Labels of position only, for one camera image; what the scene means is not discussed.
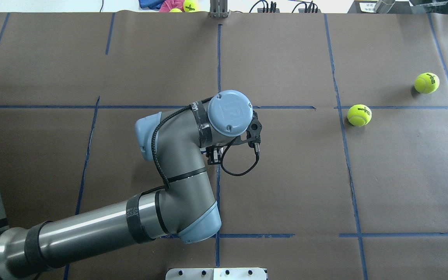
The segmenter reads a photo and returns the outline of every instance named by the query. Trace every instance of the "tennis ball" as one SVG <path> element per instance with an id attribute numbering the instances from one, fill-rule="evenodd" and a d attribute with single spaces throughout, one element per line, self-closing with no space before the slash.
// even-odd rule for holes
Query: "tennis ball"
<path id="1" fill-rule="evenodd" d="M 366 105 L 357 104 L 348 110 L 348 121 L 354 126 L 365 126 L 371 121 L 371 109 Z"/>
<path id="2" fill-rule="evenodd" d="M 416 78 L 414 88 L 420 93 L 432 93 L 437 90 L 440 80 L 433 73 L 423 73 Z"/>
<path id="3" fill-rule="evenodd" d="M 194 12 L 200 10 L 198 0 L 185 0 L 183 4 L 184 11 Z"/>

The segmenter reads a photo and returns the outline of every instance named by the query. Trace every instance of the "table surface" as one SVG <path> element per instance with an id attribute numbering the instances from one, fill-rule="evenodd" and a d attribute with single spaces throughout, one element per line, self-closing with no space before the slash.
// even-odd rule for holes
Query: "table surface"
<path id="1" fill-rule="evenodd" d="M 436 92 L 413 91 L 423 72 L 439 76 Z M 208 167 L 217 236 L 131 246 L 41 279 L 215 266 L 259 266 L 270 279 L 448 279 L 448 16 L 436 14 L 0 13 L 10 226 L 159 186 L 135 121 L 225 89 L 249 97 L 263 130 L 251 173 Z M 373 112 L 362 128 L 346 121 L 356 103 Z M 253 161 L 244 146 L 226 156 L 235 172 Z"/>

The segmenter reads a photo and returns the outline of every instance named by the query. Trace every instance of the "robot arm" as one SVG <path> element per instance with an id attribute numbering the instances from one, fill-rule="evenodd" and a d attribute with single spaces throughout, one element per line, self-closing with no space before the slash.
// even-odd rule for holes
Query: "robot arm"
<path id="1" fill-rule="evenodd" d="M 163 187 L 31 229 L 5 230 L 0 234 L 0 277 L 28 278 L 167 234 L 178 234 L 184 243 L 213 236 L 221 219 L 201 149 L 247 142 L 257 154 L 260 136 L 251 137 L 248 129 L 261 125 L 250 101 L 237 91 L 221 92 L 176 113 L 151 115 L 135 125 L 143 157 L 155 159 Z M 245 131 L 249 139 L 243 141 Z"/>

